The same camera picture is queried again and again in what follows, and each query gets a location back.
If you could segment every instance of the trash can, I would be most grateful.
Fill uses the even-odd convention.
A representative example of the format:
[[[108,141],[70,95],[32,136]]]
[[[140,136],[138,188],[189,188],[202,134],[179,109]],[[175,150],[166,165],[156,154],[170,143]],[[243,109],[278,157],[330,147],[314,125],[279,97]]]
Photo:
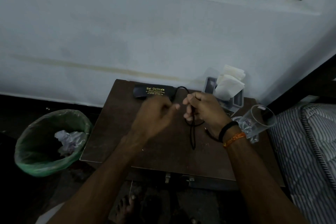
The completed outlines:
[[[62,143],[55,133],[65,130],[68,133],[85,133],[84,143],[67,157],[62,157],[58,149]],[[92,131],[90,120],[78,110],[59,110],[48,113],[30,124],[19,137],[15,146],[14,160],[24,172],[44,177],[63,170],[77,161]]]

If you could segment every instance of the crumpled paper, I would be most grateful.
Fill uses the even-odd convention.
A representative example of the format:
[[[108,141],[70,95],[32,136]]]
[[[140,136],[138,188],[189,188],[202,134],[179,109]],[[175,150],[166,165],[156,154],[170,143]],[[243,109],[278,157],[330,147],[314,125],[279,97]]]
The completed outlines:
[[[244,78],[244,70],[225,65],[223,72],[217,78],[214,96],[221,100],[230,100],[245,87],[245,84],[241,82]]]
[[[62,147],[58,149],[61,156],[70,156],[77,147],[79,147],[85,141],[84,132],[72,132],[67,133],[65,130],[61,130],[55,133],[55,137],[62,143]]]

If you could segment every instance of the floor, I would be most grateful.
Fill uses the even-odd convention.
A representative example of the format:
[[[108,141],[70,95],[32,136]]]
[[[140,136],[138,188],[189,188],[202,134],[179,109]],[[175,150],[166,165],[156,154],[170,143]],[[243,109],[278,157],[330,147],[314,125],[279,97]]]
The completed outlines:
[[[4,218],[11,223],[33,224],[37,218],[54,206],[68,200],[94,172],[94,168],[77,161],[69,168],[53,175],[36,178],[22,172],[14,163],[16,139],[23,130],[39,117],[60,109],[77,109],[95,124],[101,108],[0,96],[0,157],[4,174],[7,211]],[[125,181],[111,209],[110,218],[120,199],[129,193],[140,195],[142,204],[156,197],[162,205],[158,223],[169,223],[170,194],[177,195],[178,203],[188,216],[201,223],[249,223],[240,192],[222,192],[188,187],[170,188],[164,184]]]

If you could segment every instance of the dark wooden headboard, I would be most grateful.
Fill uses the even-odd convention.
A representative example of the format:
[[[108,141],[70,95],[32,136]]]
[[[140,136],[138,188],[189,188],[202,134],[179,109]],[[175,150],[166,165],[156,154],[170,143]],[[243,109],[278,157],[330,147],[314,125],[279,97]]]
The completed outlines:
[[[267,107],[275,114],[283,112],[308,95],[336,103],[336,55],[296,83]]]

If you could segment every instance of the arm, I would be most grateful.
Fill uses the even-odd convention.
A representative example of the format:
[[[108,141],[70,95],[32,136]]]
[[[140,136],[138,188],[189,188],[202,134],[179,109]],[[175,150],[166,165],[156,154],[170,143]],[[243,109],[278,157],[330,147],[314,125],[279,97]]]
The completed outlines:
[[[196,118],[205,120],[216,137],[231,121],[211,94],[195,92],[189,94],[183,103],[188,105],[184,117],[187,120],[192,119],[190,105],[194,106]],[[223,141],[240,132],[238,126],[233,126],[225,133]],[[233,141],[227,147],[227,153],[253,223],[308,223],[282,192],[246,138]]]
[[[154,96],[146,100],[131,131],[48,223],[85,224],[106,221],[133,159],[151,137],[170,124],[178,108],[179,105],[172,105],[167,97]]]

